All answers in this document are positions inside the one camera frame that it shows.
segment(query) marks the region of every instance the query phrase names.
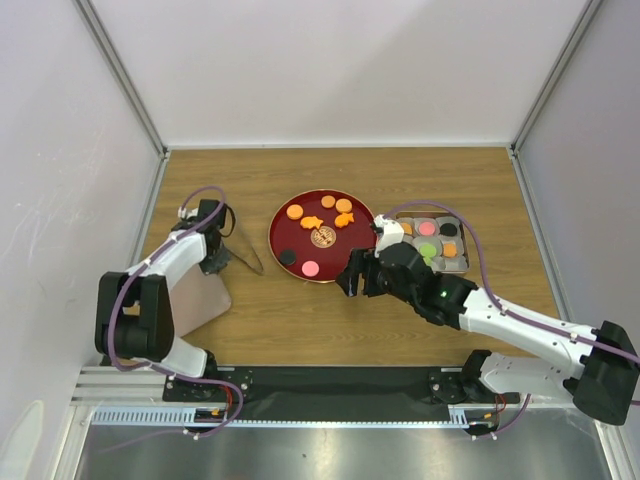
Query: orange circle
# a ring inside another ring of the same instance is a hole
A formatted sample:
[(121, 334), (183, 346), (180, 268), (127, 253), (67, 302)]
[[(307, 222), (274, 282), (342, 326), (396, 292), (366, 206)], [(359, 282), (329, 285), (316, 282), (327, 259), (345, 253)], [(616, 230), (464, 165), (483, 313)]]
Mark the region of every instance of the orange circle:
[(287, 208), (287, 217), (291, 220), (300, 220), (304, 215), (304, 210), (300, 205), (289, 205)]
[(442, 248), (442, 255), (448, 258), (453, 258), (458, 254), (458, 249), (453, 243), (445, 243)]
[(401, 223), (400, 226), (402, 227), (402, 229), (404, 230), (404, 233), (406, 233), (407, 235), (412, 235), (413, 234), (413, 228), (411, 228), (411, 225), (409, 225), (408, 223)]
[(331, 195), (325, 195), (322, 197), (322, 200), (320, 200), (320, 203), (324, 208), (333, 208), (336, 204), (336, 199)]
[(349, 213), (352, 208), (351, 201), (346, 198), (341, 198), (336, 202), (336, 210), (340, 213)]

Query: white backdrop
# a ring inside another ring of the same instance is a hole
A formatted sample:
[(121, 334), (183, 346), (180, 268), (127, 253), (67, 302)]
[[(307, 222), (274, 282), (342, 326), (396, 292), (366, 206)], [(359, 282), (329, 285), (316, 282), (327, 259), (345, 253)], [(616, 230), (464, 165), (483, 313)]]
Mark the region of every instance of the white backdrop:
[[(522, 148), (572, 321), (622, 325), (636, 349), (640, 2), (604, 2)], [(636, 388), (640, 398), (640, 386)], [(640, 452), (640, 407), (627, 430)]]
[(585, 0), (94, 0), (170, 146), (507, 143)]
[(98, 280), (128, 262), (158, 158), (73, 2), (4, 0), (0, 23), (0, 445), (41, 400), (40, 479), (96, 356)]

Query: round red tray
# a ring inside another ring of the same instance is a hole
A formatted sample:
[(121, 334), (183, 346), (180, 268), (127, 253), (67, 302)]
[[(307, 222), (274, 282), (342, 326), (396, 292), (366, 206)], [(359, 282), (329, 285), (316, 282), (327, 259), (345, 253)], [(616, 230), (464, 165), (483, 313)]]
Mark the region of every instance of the round red tray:
[[(349, 199), (353, 205), (351, 211), (354, 223), (344, 228), (336, 227), (334, 220), (340, 213), (335, 207), (324, 208), (321, 205), (320, 200), (325, 195), (332, 195), (336, 200)], [(322, 227), (329, 227), (335, 232), (334, 235), (331, 231), (324, 230), (320, 237), (318, 233), (315, 235), (316, 244), (330, 246), (316, 246), (312, 241), (312, 234), (317, 230), (302, 228), (300, 220), (287, 217), (287, 208), (294, 204), (303, 208), (303, 218), (316, 216), (324, 220)], [(347, 266), (352, 249), (375, 246), (376, 235), (370, 226), (372, 222), (373, 215), (369, 209), (352, 195), (336, 190), (313, 190), (293, 197), (276, 212), (269, 227), (269, 247), (278, 264), (290, 274), (310, 282), (333, 282)], [(283, 265), (278, 260), (283, 250), (295, 252), (296, 261), (293, 265)], [(314, 277), (307, 277), (302, 273), (302, 264), (309, 260), (320, 266), (320, 271)]]

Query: wooden table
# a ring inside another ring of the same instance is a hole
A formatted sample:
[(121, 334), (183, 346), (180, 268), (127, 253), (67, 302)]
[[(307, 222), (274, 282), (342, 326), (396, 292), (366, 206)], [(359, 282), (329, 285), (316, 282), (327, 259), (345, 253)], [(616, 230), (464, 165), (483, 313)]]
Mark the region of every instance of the wooden table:
[[(304, 282), (285, 272), (267, 244), (269, 223), (290, 197), (317, 188), (349, 192), (374, 214), (416, 199), (450, 205), (477, 229), (496, 293), (556, 315), (505, 149), (174, 151), (146, 254), (167, 237), (184, 198), (207, 184), (224, 188), (265, 267), (260, 277), (232, 261), (222, 273), (231, 310), (186, 337), (221, 363), (454, 365), (477, 348), (521, 353), (488, 337), (430, 325), (388, 295), (347, 298), (335, 284)], [(233, 239), (233, 247), (248, 252), (241, 238)], [(470, 258), (468, 278), (480, 282), (475, 251)]]

